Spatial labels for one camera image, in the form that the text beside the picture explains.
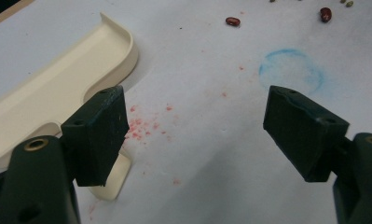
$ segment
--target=blue marker smudge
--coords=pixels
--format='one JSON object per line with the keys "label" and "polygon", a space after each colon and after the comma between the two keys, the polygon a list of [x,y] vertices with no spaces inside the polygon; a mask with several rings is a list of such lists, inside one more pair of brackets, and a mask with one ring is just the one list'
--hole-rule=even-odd
{"label": "blue marker smudge", "polygon": [[324,72],[303,52],[281,49],[269,53],[259,67],[259,81],[267,90],[282,86],[313,94],[324,83]]}

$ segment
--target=white table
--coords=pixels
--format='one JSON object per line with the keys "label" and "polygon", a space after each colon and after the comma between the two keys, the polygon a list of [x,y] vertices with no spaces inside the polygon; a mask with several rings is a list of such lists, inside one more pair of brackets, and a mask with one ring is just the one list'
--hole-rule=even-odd
{"label": "white table", "polygon": [[[333,11],[327,24],[322,7]],[[305,183],[262,122],[276,84],[344,118],[350,139],[372,133],[372,0],[34,1],[0,23],[0,96],[100,11],[140,50],[122,83],[137,134],[114,202],[77,189],[83,223],[336,223],[335,176]],[[241,27],[225,25],[229,16]]]}

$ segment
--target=blue stain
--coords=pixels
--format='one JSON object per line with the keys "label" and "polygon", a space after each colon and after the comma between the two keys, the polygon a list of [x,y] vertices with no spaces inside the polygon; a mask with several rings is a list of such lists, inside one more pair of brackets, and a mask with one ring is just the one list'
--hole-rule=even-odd
{"label": "blue stain", "polygon": [[267,90],[276,85],[313,94],[322,87],[324,72],[305,53],[281,49],[265,57],[259,67],[259,81]]}

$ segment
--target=small green seed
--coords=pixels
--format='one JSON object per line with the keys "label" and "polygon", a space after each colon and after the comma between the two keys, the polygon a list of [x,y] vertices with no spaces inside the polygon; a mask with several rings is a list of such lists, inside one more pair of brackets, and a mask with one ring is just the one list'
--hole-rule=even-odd
{"label": "small green seed", "polygon": [[346,7],[352,7],[353,6],[353,1],[350,1],[346,4]]}

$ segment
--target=dark red bean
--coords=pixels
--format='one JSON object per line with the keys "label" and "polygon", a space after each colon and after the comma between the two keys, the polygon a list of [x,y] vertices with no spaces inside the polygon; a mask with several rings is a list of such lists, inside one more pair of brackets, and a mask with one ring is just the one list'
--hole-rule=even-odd
{"label": "dark red bean", "polygon": [[228,17],[226,18],[226,23],[231,26],[239,26],[241,25],[241,21],[235,17]]}
{"label": "dark red bean", "polygon": [[326,23],[331,21],[333,14],[331,13],[331,9],[328,7],[324,7],[320,9],[320,18],[322,18],[322,22]]}

